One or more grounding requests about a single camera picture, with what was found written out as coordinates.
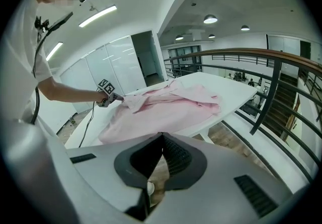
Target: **desk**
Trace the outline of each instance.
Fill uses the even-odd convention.
[[[227,115],[234,112],[245,104],[253,95],[257,92],[257,89],[234,80],[222,78],[208,73],[192,73],[187,76],[179,77],[179,80],[185,88],[194,86],[196,84],[202,84],[206,89],[215,92],[221,97],[221,113],[217,116],[213,116],[206,121],[190,126],[183,130],[176,132],[176,134],[193,137],[200,134],[202,138],[209,143],[212,143],[208,137],[209,128],[221,122]],[[142,92],[148,92],[160,87],[164,87],[165,84],[171,81],[166,81],[157,85],[153,85],[130,94],[138,94]],[[101,145],[102,143],[98,140],[98,136],[101,131],[107,126],[107,123],[111,120],[114,115],[116,108],[120,105],[120,101],[113,102],[108,108],[100,108],[98,106],[94,109],[94,118],[91,121],[86,137],[83,141],[82,147]],[[83,138],[84,131],[89,121],[92,112],[90,112],[84,120],[79,124],[76,130],[68,139],[65,144],[66,148],[77,148]]]

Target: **pink shirt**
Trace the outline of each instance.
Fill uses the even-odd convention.
[[[111,143],[150,133],[174,133],[220,113],[219,101],[202,85],[184,88],[179,81],[162,89],[129,95],[124,97],[99,140]]]

